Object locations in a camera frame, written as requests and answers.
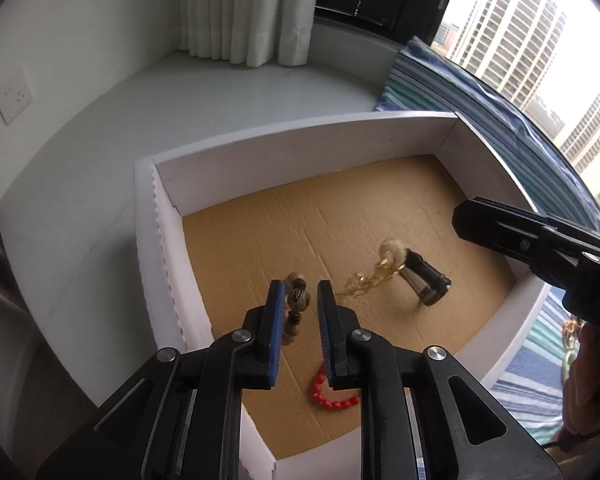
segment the power outlet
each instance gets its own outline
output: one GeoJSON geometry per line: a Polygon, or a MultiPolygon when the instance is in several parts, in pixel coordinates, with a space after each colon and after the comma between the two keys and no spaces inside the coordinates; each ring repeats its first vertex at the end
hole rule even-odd
{"type": "Polygon", "coordinates": [[[0,113],[4,122],[9,124],[32,101],[33,92],[29,79],[27,73],[21,68],[0,88],[0,113]]]}

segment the sky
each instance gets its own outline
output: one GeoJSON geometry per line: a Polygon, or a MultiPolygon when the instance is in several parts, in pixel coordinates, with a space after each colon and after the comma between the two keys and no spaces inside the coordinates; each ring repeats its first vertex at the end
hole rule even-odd
{"type": "MultiPolygon", "coordinates": [[[[450,0],[444,21],[460,29],[475,0],[450,0]]],[[[600,12],[591,0],[553,0],[567,16],[538,95],[565,123],[577,122],[600,93],[600,12]]]]}

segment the red bead bracelet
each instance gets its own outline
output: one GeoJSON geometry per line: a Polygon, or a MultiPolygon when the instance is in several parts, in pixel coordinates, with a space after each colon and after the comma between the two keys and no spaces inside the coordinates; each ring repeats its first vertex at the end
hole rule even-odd
{"type": "Polygon", "coordinates": [[[311,385],[311,396],[312,396],[314,402],[316,402],[319,406],[321,406],[325,410],[346,410],[347,408],[350,408],[351,406],[355,406],[357,403],[360,402],[360,400],[358,399],[358,396],[349,397],[349,399],[346,399],[346,400],[325,399],[324,396],[322,395],[322,386],[321,386],[321,384],[323,384],[324,380],[326,379],[325,373],[326,373],[326,369],[325,369],[324,365],[322,365],[320,367],[320,371],[314,377],[314,382],[311,385]]]}

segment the metal screw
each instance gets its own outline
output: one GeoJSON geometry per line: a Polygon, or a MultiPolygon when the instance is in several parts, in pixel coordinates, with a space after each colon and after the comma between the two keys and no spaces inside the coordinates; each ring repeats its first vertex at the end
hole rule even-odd
{"type": "Polygon", "coordinates": [[[173,348],[160,348],[155,356],[161,363],[168,363],[176,358],[176,351],[173,348]]]}
{"type": "Polygon", "coordinates": [[[244,343],[245,341],[248,341],[249,339],[251,339],[251,332],[249,332],[248,330],[246,330],[244,328],[239,328],[238,330],[236,330],[234,332],[234,334],[232,335],[232,338],[234,339],[234,341],[237,341],[238,343],[244,343]]]}
{"type": "Polygon", "coordinates": [[[427,349],[427,355],[434,361],[442,361],[446,357],[446,351],[440,346],[432,346],[427,349]]]}
{"type": "Polygon", "coordinates": [[[351,337],[356,341],[369,341],[371,339],[371,332],[366,328],[357,328],[351,332],[351,337]]]}
{"type": "Polygon", "coordinates": [[[582,254],[584,254],[592,262],[599,262],[600,261],[600,258],[597,257],[595,254],[591,254],[591,253],[582,253],[582,254]]]}

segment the gold chain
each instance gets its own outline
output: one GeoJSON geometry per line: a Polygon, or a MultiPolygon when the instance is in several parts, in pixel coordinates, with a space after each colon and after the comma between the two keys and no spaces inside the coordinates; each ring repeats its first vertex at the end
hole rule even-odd
{"type": "Polygon", "coordinates": [[[578,336],[580,330],[584,325],[584,321],[579,317],[571,316],[571,319],[567,319],[562,324],[562,345],[565,350],[574,350],[578,343],[578,336]]]}
{"type": "Polygon", "coordinates": [[[336,292],[336,300],[345,304],[347,298],[355,298],[368,293],[372,288],[382,285],[398,274],[404,267],[407,249],[404,244],[396,238],[387,238],[378,249],[380,260],[376,262],[374,273],[365,276],[362,272],[356,272],[349,276],[344,284],[344,290],[336,292]]]}

